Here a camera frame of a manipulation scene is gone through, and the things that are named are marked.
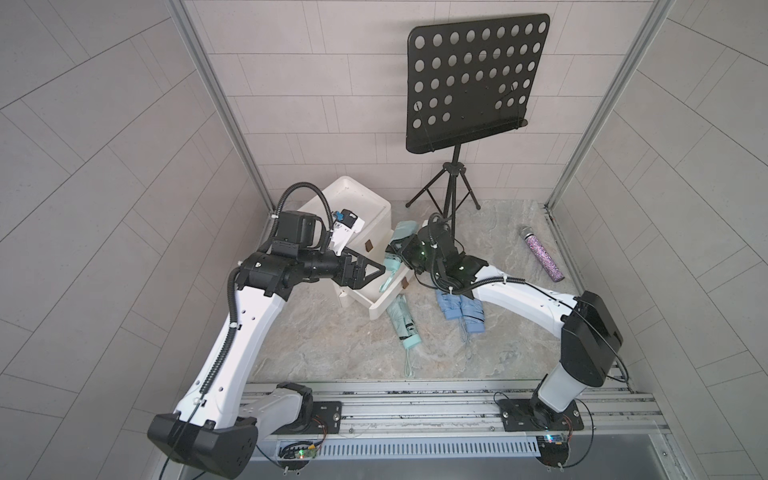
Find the mint green umbrella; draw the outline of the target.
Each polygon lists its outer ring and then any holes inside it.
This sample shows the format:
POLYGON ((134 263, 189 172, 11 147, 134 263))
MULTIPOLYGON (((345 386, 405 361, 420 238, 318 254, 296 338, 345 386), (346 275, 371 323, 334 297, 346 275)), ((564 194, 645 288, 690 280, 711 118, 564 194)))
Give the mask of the mint green umbrella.
POLYGON ((410 350, 422 342, 404 295, 398 295, 387 307, 386 312, 405 350, 410 350))
POLYGON ((381 293, 385 292, 393 282, 397 271, 403 263, 401 255, 406 241, 417 233, 419 224, 414 220, 400 221, 391 236, 390 242, 385 249, 384 266, 386 267, 387 278, 379 288, 381 293))

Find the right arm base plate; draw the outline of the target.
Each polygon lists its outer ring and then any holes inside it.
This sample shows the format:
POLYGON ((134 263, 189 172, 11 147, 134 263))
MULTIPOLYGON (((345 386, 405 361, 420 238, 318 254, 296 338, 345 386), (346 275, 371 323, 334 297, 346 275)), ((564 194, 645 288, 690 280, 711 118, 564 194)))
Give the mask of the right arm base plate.
POLYGON ((508 398, 504 395, 494 399, 498 407, 505 432, 566 432, 582 431, 582 412, 575 400, 568 407, 557 412, 538 399, 508 398))

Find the green circuit board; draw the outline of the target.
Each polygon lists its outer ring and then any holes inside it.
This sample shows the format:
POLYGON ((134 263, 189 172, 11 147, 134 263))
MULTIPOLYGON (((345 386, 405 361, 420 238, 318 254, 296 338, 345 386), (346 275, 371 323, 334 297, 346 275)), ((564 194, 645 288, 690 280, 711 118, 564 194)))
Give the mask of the green circuit board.
POLYGON ((309 461, 314 459, 322 444, 310 441, 298 441, 282 446, 277 458, 281 461, 309 461))
POLYGON ((545 454, 568 454, 570 450, 568 436, 562 433, 548 432, 544 435, 538 435, 536 441, 541 456, 545 454))

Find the purple glitter microphone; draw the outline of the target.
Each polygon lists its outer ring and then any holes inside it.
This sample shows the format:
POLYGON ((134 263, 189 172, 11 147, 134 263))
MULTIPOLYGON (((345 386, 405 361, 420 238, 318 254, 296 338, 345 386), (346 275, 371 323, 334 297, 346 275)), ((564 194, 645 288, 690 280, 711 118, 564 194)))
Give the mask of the purple glitter microphone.
POLYGON ((553 282, 565 279, 565 275, 531 227, 521 227, 520 236, 553 282))

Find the left green circuit board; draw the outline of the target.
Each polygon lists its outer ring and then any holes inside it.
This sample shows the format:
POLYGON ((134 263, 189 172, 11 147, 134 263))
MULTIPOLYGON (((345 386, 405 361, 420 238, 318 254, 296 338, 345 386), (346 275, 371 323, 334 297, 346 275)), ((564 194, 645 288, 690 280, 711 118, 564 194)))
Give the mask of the left green circuit board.
POLYGON ((310 441, 298 441, 282 446, 277 458, 281 461, 309 461, 314 459, 322 444, 310 441))

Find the light blue folded umbrella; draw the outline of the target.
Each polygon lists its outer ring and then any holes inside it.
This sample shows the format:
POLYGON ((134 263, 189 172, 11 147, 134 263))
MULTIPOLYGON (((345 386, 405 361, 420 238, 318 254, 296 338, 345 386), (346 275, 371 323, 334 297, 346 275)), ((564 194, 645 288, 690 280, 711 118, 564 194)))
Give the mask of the light blue folded umbrella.
POLYGON ((458 320, 463 316, 460 296, 441 290, 436 290, 435 293, 437 304, 446 320, 458 320))

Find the light blue umbrella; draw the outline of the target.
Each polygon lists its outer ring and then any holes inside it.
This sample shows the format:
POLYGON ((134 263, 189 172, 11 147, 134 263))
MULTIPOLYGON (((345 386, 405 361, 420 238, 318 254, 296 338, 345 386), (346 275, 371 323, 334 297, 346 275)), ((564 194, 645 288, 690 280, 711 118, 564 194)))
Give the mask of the light blue umbrella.
POLYGON ((460 296, 441 290, 436 290, 435 293, 437 304, 446 320, 458 320, 463 316, 460 296))
POLYGON ((461 320, 468 334, 480 334, 486 331, 485 313, 480 300, 460 297, 461 320))

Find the white three-drawer cabinet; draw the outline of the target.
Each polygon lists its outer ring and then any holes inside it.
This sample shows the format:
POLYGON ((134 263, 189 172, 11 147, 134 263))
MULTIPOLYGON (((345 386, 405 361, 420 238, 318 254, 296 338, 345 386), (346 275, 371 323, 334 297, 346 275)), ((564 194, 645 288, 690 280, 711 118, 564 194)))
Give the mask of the white three-drawer cabinet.
POLYGON ((388 201, 349 176, 338 178, 324 189, 309 182, 300 182, 295 185, 295 189, 313 194, 299 210, 301 214, 309 216, 309 225, 303 229, 308 244, 300 248, 298 257, 301 281, 312 283, 320 280, 307 279, 305 265, 313 252, 333 252, 330 247, 332 213, 342 209, 351 210, 365 221, 362 231, 351 238, 343 252, 351 248, 382 264, 384 237, 391 225, 391 206, 388 201))

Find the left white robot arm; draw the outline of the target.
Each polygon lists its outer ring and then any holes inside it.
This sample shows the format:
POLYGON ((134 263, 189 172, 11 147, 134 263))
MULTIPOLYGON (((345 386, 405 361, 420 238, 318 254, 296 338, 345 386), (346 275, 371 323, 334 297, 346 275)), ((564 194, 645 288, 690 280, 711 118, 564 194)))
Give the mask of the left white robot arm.
POLYGON ((200 373, 175 409, 158 414, 148 439, 177 462, 228 479, 239 476, 260 441, 316 423, 310 388, 291 382, 248 405, 241 399, 267 333, 295 286, 330 279, 360 290, 384 266, 349 247, 374 216, 370 197, 326 194, 310 182, 289 186, 258 249, 227 277, 228 314, 200 373))

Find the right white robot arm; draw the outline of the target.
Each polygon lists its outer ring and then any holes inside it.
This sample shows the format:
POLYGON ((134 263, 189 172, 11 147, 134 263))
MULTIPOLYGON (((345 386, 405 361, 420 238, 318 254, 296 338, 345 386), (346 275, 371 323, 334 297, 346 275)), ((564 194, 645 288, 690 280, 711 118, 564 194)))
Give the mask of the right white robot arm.
POLYGON ((573 296, 508 275, 486 260, 459 250, 448 222, 434 213, 423 224, 404 222, 388 247, 415 274, 426 273, 445 316, 467 331, 482 323, 493 304, 521 316, 560 342, 560 360, 523 404, 503 400, 502 412, 533 430, 578 429, 577 398, 604 385, 613 366, 622 367, 623 338, 603 299, 584 291, 573 296))

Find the right green circuit board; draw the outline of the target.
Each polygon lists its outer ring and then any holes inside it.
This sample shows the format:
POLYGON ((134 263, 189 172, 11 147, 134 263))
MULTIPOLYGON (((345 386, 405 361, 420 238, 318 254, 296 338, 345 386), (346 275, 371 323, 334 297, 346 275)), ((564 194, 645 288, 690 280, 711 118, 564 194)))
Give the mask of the right green circuit board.
POLYGON ((562 433, 548 432, 544 435, 538 435, 536 441, 541 456, 545 454, 568 454, 570 450, 568 436, 562 433))

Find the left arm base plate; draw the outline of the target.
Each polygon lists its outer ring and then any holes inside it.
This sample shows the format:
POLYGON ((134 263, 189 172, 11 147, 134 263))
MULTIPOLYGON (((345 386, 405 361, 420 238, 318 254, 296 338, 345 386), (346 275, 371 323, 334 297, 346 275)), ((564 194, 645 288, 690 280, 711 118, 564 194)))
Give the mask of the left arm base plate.
POLYGON ((287 430, 289 435, 338 434, 342 419, 343 403, 339 401, 319 401, 313 404, 309 423, 301 429, 287 430))

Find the black perforated music stand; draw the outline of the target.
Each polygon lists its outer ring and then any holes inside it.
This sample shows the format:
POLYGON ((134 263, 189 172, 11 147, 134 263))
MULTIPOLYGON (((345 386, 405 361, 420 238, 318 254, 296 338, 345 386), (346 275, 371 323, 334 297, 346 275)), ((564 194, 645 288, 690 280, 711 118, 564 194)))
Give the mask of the black perforated music stand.
POLYGON ((450 148, 445 200, 454 222, 463 198, 463 145, 527 126, 526 111, 551 18, 546 13, 417 26, 407 39, 407 123, 411 154, 450 148))

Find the aluminium rail frame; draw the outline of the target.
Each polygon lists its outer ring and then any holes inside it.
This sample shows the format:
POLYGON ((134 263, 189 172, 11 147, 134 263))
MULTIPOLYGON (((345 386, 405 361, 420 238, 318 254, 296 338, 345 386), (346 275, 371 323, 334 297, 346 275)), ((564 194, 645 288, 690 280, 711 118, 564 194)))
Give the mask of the aluminium rail frame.
MULTIPOLYGON (((342 403, 339 438, 504 436, 498 403, 528 402, 537 380, 409 380, 310 382, 319 401, 342 403)), ((654 395, 607 380, 579 396, 584 429, 601 435, 667 434, 654 395)))

